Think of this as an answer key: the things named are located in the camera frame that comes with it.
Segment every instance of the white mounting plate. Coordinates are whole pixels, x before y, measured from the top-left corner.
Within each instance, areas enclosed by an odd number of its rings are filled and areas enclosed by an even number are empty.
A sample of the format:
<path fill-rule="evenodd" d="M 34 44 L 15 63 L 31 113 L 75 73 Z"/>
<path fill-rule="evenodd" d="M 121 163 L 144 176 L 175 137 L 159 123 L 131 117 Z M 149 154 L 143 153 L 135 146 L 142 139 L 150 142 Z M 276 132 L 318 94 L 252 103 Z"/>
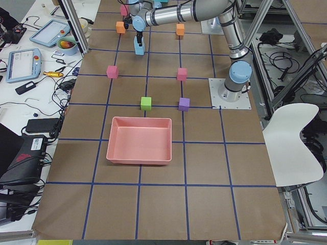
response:
<path fill-rule="evenodd" d="M 201 21 L 202 34 L 212 34 L 212 35 L 224 35 L 223 30 L 220 26 L 217 28 L 210 28 L 208 26 L 207 20 Z"/>
<path fill-rule="evenodd" d="M 213 109 L 236 109 L 236 110 L 251 110 L 251 103 L 247 93 L 243 93 L 238 101 L 227 102 L 218 95 L 218 88 L 225 82 L 225 79 L 209 78 L 211 104 Z"/>

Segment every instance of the red logo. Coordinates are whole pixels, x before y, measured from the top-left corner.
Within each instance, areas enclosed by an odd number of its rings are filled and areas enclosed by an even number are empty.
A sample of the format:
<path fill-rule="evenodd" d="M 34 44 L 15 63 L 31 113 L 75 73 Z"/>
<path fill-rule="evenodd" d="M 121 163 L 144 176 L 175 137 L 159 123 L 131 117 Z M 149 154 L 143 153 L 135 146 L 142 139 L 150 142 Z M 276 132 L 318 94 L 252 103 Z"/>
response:
<path fill-rule="evenodd" d="M 29 154 L 20 154 L 17 158 L 16 158 L 16 162 L 21 162 L 23 160 L 25 160 L 26 158 L 31 157 L 31 155 Z"/>

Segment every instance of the toy fruit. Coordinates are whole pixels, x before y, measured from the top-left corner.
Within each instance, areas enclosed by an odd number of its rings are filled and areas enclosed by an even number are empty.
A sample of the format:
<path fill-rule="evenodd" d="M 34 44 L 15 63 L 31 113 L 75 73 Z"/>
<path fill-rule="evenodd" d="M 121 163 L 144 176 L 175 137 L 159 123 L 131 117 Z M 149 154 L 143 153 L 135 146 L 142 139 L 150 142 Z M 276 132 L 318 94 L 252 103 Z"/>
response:
<path fill-rule="evenodd" d="M 71 48 L 75 46 L 75 43 L 69 41 L 61 41 L 60 46 L 64 49 Z"/>

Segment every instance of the green cube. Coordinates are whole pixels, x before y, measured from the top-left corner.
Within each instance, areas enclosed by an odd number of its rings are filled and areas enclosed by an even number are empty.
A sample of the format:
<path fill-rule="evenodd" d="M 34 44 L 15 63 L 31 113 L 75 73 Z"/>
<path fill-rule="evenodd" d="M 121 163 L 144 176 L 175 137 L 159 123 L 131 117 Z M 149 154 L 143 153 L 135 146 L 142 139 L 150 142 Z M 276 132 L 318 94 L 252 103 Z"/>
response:
<path fill-rule="evenodd" d="M 141 110 L 151 111 L 151 97 L 141 97 Z"/>

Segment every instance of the bowl of fruit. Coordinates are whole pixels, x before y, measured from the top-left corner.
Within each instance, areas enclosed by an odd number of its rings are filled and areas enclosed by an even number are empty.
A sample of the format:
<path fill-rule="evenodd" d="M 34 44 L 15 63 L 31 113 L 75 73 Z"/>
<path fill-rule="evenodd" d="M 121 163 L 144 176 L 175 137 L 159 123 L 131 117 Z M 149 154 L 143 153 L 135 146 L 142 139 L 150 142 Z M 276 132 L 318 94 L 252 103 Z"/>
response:
<path fill-rule="evenodd" d="M 62 37 L 57 41 L 57 46 L 65 55 L 74 55 L 78 51 L 75 38 L 72 36 Z"/>

